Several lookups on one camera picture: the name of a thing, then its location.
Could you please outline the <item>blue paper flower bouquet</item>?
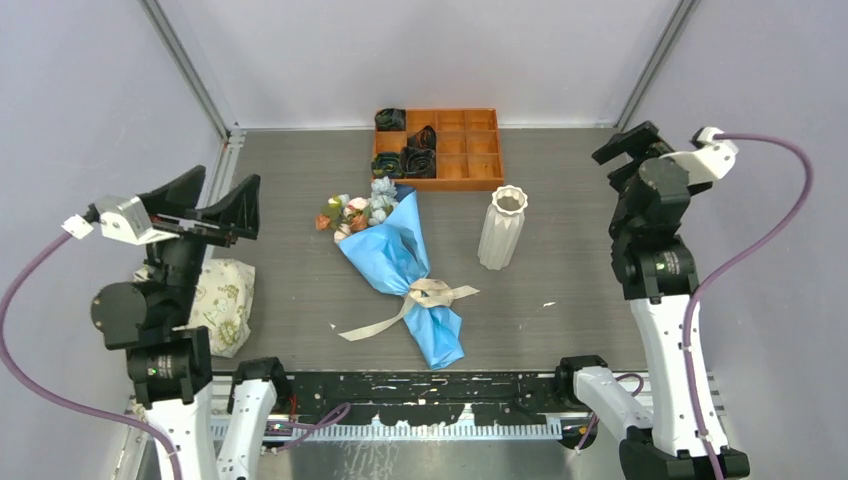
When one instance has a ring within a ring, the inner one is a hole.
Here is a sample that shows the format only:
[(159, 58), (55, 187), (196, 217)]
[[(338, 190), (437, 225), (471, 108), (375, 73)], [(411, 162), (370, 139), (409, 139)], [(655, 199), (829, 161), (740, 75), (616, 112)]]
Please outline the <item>blue paper flower bouquet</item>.
[[(375, 179), (370, 188), (369, 197), (330, 197), (316, 217), (316, 228), (333, 232), (342, 253), (376, 291), (404, 303), (413, 282), (435, 279), (430, 276), (417, 190), (390, 178)], [(443, 369), (465, 356), (462, 319), (451, 306), (415, 306), (400, 321), (429, 368)]]

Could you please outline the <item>beige ribbon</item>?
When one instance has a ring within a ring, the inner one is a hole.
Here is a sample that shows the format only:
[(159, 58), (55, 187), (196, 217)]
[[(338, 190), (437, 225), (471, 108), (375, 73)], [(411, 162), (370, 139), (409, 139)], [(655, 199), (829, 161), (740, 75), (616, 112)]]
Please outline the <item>beige ribbon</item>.
[(395, 316), (358, 329), (339, 333), (339, 336), (350, 342), (371, 338), (402, 320), (415, 306), (425, 309), (450, 307), (454, 301), (478, 293), (479, 290), (470, 285), (451, 288), (442, 280), (422, 278), (410, 285), (410, 290), (404, 297), (404, 303)]

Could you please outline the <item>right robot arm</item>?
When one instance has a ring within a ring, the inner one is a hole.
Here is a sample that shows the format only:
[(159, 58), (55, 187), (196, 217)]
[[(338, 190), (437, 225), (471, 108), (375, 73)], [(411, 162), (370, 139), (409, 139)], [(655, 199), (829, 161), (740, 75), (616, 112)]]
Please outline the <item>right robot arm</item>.
[(729, 172), (736, 152), (713, 127), (696, 134), (692, 150), (676, 151), (647, 121), (614, 134), (593, 155), (599, 164), (627, 157), (608, 176), (617, 194), (611, 266), (640, 332), (653, 402), (638, 402), (596, 355), (562, 359), (554, 387), (562, 407), (588, 408), (615, 435), (628, 479), (741, 479), (750, 472), (714, 407), (693, 298), (699, 278), (679, 235), (691, 198)]

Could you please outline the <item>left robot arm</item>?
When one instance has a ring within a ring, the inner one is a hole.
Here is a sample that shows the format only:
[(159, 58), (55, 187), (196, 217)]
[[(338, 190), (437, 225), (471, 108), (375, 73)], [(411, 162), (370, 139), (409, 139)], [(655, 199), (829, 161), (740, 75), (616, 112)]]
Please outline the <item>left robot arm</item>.
[(200, 207), (205, 177), (205, 168), (196, 166), (150, 192), (92, 204), (90, 216), (102, 234), (144, 247), (151, 272), (144, 281), (102, 288), (91, 318), (106, 348), (126, 355), (135, 398), (158, 442), (163, 478), (253, 479), (268, 417), (292, 397), (284, 367), (275, 357), (239, 364), (229, 427), (216, 446), (210, 335), (189, 319), (207, 248), (257, 238), (261, 179), (249, 176), (217, 203)]

